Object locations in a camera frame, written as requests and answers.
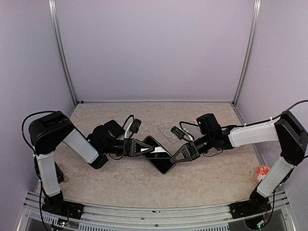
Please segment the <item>beige table surface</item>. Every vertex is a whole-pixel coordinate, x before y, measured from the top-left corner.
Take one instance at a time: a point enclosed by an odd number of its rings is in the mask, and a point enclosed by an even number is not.
[[[94,103],[79,104],[71,119],[87,136],[93,129],[114,119],[123,124],[134,114],[142,121],[138,139],[155,137],[172,154],[184,141],[171,144],[157,130],[162,122],[195,121],[214,113],[224,126],[239,123],[227,103]],[[212,150],[208,155],[217,153]],[[215,157],[201,156],[195,161],[177,164],[162,175],[141,157],[109,158],[95,170],[81,157],[61,144],[55,160],[65,175],[61,183],[64,198],[84,203],[130,207],[184,207],[212,205],[247,199],[257,185],[254,180],[258,161],[251,145],[226,150]]]

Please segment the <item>wire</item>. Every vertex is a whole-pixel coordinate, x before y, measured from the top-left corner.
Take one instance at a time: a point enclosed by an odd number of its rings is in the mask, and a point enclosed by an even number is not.
[[[126,120],[125,120],[125,122],[124,122],[124,124],[123,124],[123,126],[122,126],[122,129],[124,128],[125,124],[127,123],[127,121],[128,121],[130,118],[133,118],[133,122],[135,121],[134,115],[133,115],[133,114],[129,115],[129,116],[126,118]],[[118,133],[118,135],[117,135],[115,138],[117,139],[120,135],[121,135],[121,131]]]
[[[275,193],[276,193],[276,189],[273,191],[273,207],[271,209],[271,213],[270,213],[270,216],[269,216],[269,219],[266,220],[266,223],[263,225],[263,226],[260,226],[260,227],[257,227],[256,229],[251,229],[249,228],[250,230],[261,230],[262,228],[264,228],[265,226],[267,226],[273,216],[273,213],[274,213],[274,207],[275,207]]]
[[[117,158],[114,158],[114,157],[112,157],[111,154],[109,153],[109,157],[110,157],[111,159],[120,160],[120,159],[123,158],[123,155],[116,154],[116,156],[119,156],[120,158],[118,158],[118,159],[117,159]]]
[[[60,111],[40,111],[40,112],[35,112],[35,113],[32,113],[32,114],[28,115],[28,116],[23,120],[23,122],[22,122],[22,124],[21,124],[21,134],[22,134],[22,136],[23,136],[24,141],[26,142],[26,144],[29,146],[29,148],[32,149],[32,151],[34,151],[34,153],[35,153],[34,148],[30,145],[30,143],[27,141],[27,139],[26,139],[26,137],[25,137],[25,133],[24,133],[25,123],[26,123],[26,121],[27,121],[30,117],[33,117],[33,116],[35,116],[35,115],[45,114],[45,113],[57,113],[57,114],[59,114],[59,115],[64,116],[65,119],[67,119],[69,122],[72,123],[72,121],[71,121],[66,115],[62,114]],[[85,137],[75,126],[74,126],[74,129],[76,129],[76,130],[82,135],[82,137],[83,137],[84,139],[86,139],[86,137]]]
[[[134,134],[135,134],[134,132],[131,132],[131,134],[129,135],[128,138],[129,138],[129,139],[132,138]]]
[[[182,139],[185,140],[186,142],[190,142],[190,140],[186,139],[185,137],[183,137]]]
[[[187,135],[190,135],[190,136],[192,137],[192,140],[194,141],[194,139],[195,139],[194,136],[193,136],[192,134],[190,134],[189,132],[187,132],[187,131],[183,128],[182,124],[189,124],[189,125],[192,125],[192,126],[195,126],[195,127],[198,127],[199,125],[192,124],[192,123],[185,122],[185,121],[180,121],[180,122],[179,122],[179,125],[180,125],[180,128],[182,129],[182,131],[184,131]]]
[[[270,213],[269,219],[266,221],[266,223],[263,226],[260,227],[261,229],[268,225],[268,223],[270,222],[271,217],[273,216],[274,207],[275,207],[275,193],[276,193],[276,189],[273,192],[273,207],[271,209],[271,213]]]
[[[291,107],[289,107],[287,110],[283,111],[282,113],[280,113],[279,115],[275,116],[274,118],[272,118],[272,120],[278,119],[279,117],[281,117],[282,115],[284,115],[285,113],[287,113],[288,111],[290,111],[292,108],[294,108],[295,106],[301,104],[301,103],[308,103],[308,100],[302,100],[302,101],[298,101],[296,103],[294,103]],[[265,122],[269,122],[271,121],[271,119],[266,119],[266,120],[262,120],[262,121],[258,121],[258,122],[254,122],[251,124],[246,124],[245,126],[251,126],[251,125],[256,125],[256,124],[261,124],[261,123],[265,123]],[[244,125],[228,125],[230,126],[234,126],[235,128],[242,128],[245,127]]]
[[[42,199],[42,192],[43,192],[43,183],[42,181],[40,181],[40,192],[39,192],[39,213],[40,213],[40,218],[42,220],[43,226],[44,228],[49,231],[49,229],[47,228],[45,222],[44,222],[44,218],[43,218],[43,213],[42,213],[42,207],[41,207],[41,199]]]
[[[185,122],[185,121],[180,121],[180,122],[179,122],[180,127],[182,127],[182,124],[189,124],[189,125],[192,125],[192,126],[195,126],[195,127],[198,127],[198,126],[199,126],[199,125],[197,125],[197,124],[193,124],[193,123],[189,123],[189,122]]]
[[[219,149],[216,149],[217,151],[221,151],[220,153],[216,153],[214,155],[205,155],[206,153],[203,153],[202,155],[205,156],[205,157],[213,157],[213,156],[216,156],[216,155],[219,155],[219,154],[222,154],[223,153],[223,149],[219,150]]]

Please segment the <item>enclosure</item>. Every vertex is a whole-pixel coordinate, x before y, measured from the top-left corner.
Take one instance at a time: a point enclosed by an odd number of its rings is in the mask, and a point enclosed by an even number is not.
[[[308,97],[307,7],[303,0],[1,0],[0,230],[43,230],[33,153],[21,136],[27,115],[62,111],[87,136],[134,114],[142,121],[135,138],[153,136],[172,154],[185,142],[166,139],[164,123],[196,123],[206,113],[222,126],[269,119]],[[292,113],[308,128],[307,105]],[[227,205],[248,199],[256,168],[280,154],[278,142],[246,145],[162,175],[143,157],[109,158],[95,170],[60,144],[64,199],[85,205],[66,229],[247,229]],[[306,161],[295,167],[262,230],[307,229],[307,174]]]

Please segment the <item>purple wall panel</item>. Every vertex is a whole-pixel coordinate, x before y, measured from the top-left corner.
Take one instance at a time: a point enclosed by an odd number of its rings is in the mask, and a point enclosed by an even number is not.
[[[78,98],[232,101],[254,1],[57,1]]]
[[[13,230],[38,183],[21,123],[40,110],[73,111],[48,1],[0,1],[0,230]]]
[[[276,116],[308,98],[308,1],[263,0],[251,62],[239,102],[246,122]],[[308,129],[308,104],[292,113]],[[268,165],[280,154],[279,144],[258,145]],[[308,224],[308,160],[285,183],[299,230]]]

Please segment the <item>metal base plate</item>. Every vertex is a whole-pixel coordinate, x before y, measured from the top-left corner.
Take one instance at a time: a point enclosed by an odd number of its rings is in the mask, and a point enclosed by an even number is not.
[[[61,217],[69,217],[80,220],[83,212],[83,207],[83,204],[63,201],[60,209],[55,209],[50,205],[43,205],[42,210],[51,214],[59,215]]]
[[[251,207],[250,200],[235,202],[235,203],[230,204],[232,218],[237,219],[237,218],[248,217],[248,216],[252,216],[255,214],[263,213],[265,212],[265,209],[267,209],[268,211],[271,210],[270,203],[264,204],[259,210],[256,210],[254,212],[252,212],[249,209],[250,207]]]

